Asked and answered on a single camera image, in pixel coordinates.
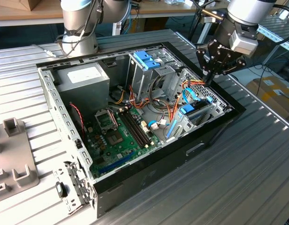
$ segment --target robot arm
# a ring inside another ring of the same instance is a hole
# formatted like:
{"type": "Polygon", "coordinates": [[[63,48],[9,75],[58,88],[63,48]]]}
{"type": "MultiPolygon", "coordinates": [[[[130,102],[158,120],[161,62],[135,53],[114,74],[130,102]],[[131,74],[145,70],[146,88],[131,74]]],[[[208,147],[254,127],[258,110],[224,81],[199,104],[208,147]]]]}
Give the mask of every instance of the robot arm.
{"type": "Polygon", "coordinates": [[[208,44],[199,46],[196,52],[205,75],[203,80],[206,86],[216,75],[227,75],[246,65],[245,60],[240,57],[243,54],[249,55],[257,48],[258,23],[273,7],[285,8],[285,6],[275,5],[275,2],[276,0],[231,0],[228,13],[223,17],[214,16],[211,12],[201,9],[203,14],[220,20],[213,39],[208,44]],[[204,57],[207,51],[209,60],[204,57]]]}
{"type": "Polygon", "coordinates": [[[98,43],[94,30],[100,23],[128,18],[129,0],[61,0],[65,34],[58,40],[65,56],[94,54],[98,43]]]}

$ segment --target slotted aluminum surface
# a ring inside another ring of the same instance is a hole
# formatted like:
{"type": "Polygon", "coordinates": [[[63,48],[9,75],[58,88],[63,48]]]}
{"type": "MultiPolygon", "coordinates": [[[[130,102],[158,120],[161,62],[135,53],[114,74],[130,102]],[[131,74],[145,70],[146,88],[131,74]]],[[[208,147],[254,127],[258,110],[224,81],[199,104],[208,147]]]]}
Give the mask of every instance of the slotted aluminum surface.
{"type": "MultiPolygon", "coordinates": [[[[259,24],[257,31],[274,42],[282,41],[289,36],[289,22],[286,22],[275,15],[268,15],[259,24]]],[[[289,50],[289,41],[280,46],[289,50]]]]}
{"type": "MultiPolygon", "coordinates": [[[[100,38],[117,50],[171,42],[197,63],[195,51],[171,30],[100,38]]],[[[44,45],[61,54],[55,44],[44,45]]],[[[40,183],[0,202],[0,224],[91,224],[90,207],[71,217],[58,198],[52,169],[66,151],[48,112],[35,63],[50,59],[35,47],[0,50],[0,122],[25,122],[40,183]]],[[[96,225],[283,224],[289,217],[289,127],[228,76],[216,79],[247,110],[210,149],[116,207],[96,225]]]]}

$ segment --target green motherboard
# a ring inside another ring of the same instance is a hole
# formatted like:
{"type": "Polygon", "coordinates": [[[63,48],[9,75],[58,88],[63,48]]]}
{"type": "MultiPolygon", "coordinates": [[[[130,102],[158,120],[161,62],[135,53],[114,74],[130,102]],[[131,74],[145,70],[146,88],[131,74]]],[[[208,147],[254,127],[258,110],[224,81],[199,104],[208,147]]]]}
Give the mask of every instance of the green motherboard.
{"type": "MultiPolygon", "coordinates": [[[[141,122],[143,119],[135,108],[129,109],[126,113],[133,118],[135,125],[142,129],[141,122]]],[[[111,124],[111,118],[108,116],[100,116],[100,124],[111,124]]],[[[84,144],[93,160],[90,171],[95,178],[100,177],[107,172],[124,165],[125,163],[158,148],[161,144],[157,136],[151,131],[145,135],[148,144],[140,145],[135,140],[134,130],[127,128],[127,120],[122,117],[120,112],[112,113],[118,125],[117,129],[109,129],[106,133],[102,133],[102,129],[96,120],[86,122],[87,134],[84,144]]]]}

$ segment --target ram slot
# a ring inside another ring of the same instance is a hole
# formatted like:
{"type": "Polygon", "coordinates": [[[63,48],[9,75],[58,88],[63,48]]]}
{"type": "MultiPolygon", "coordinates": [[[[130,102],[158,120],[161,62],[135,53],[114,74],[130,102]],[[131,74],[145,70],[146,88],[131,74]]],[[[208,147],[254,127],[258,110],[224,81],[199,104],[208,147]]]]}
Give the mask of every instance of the ram slot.
{"type": "Polygon", "coordinates": [[[134,137],[138,145],[143,148],[146,144],[150,143],[148,137],[144,134],[144,132],[140,129],[137,123],[134,121],[133,117],[129,114],[129,112],[124,112],[119,114],[121,120],[125,124],[128,131],[134,137]]]}

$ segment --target blue pcie slot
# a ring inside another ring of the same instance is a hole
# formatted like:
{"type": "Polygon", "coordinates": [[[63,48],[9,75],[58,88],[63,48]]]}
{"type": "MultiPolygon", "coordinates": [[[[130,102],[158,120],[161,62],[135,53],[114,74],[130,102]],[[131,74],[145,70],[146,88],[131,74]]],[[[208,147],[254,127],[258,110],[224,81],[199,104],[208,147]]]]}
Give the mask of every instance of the blue pcie slot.
{"type": "Polygon", "coordinates": [[[121,158],[120,160],[118,160],[118,161],[116,161],[116,162],[114,162],[114,163],[112,163],[112,164],[110,164],[110,165],[108,165],[108,166],[105,166],[105,167],[102,168],[102,169],[99,169],[99,173],[105,173],[105,172],[107,172],[107,171],[109,171],[109,170],[112,170],[112,169],[114,169],[115,167],[117,167],[117,166],[119,166],[119,165],[121,165],[121,164],[129,161],[130,158],[131,158],[134,154],[135,154],[135,152],[132,152],[132,153],[130,153],[129,155],[121,158]]]}

